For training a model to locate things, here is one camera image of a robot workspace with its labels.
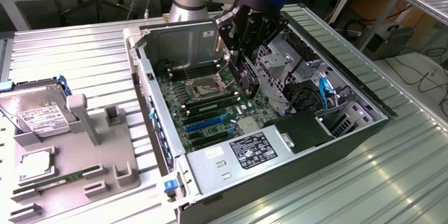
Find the hard drive label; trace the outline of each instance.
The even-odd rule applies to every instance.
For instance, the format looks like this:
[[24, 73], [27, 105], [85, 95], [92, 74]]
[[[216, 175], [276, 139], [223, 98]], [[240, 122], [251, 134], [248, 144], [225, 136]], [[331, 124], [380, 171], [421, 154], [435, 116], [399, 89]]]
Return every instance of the hard drive label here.
[[277, 157], [263, 132], [236, 140], [231, 143], [231, 147], [243, 169], [249, 169]]
[[35, 133], [44, 133], [68, 127], [67, 119], [57, 105], [17, 113]]

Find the blue pcie slot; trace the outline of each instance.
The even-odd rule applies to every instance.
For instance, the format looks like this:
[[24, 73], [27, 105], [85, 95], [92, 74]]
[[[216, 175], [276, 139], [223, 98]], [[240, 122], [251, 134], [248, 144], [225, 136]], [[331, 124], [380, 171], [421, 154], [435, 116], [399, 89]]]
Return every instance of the blue pcie slot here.
[[225, 116], [227, 116], [227, 113], [225, 113], [225, 115], [221, 115], [219, 118], [215, 118], [215, 119], [211, 119], [211, 120], [208, 120], [205, 122], [201, 122], [199, 124], [191, 125], [185, 128], [185, 131], [192, 132], [192, 131], [200, 130], [201, 128], [205, 128], [208, 126], [219, 124], [219, 123], [224, 122]]

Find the green circuit board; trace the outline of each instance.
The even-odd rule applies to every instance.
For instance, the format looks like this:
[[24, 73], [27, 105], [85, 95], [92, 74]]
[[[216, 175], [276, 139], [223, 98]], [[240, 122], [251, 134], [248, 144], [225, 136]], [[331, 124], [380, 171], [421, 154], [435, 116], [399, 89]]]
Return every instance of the green circuit board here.
[[[173, 78], [169, 78], [168, 74], [157, 77], [187, 152], [196, 151], [263, 128], [264, 123], [277, 117], [277, 113], [260, 92], [249, 100], [243, 95], [236, 83], [228, 85], [233, 80], [228, 68], [223, 68], [217, 75], [208, 74], [180, 81], [172, 81]], [[183, 108], [185, 104], [200, 104], [201, 102], [204, 105]], [[217, 120], [219, 123], [187, 132], [188, 127], [196, 127], [212, 120]]]

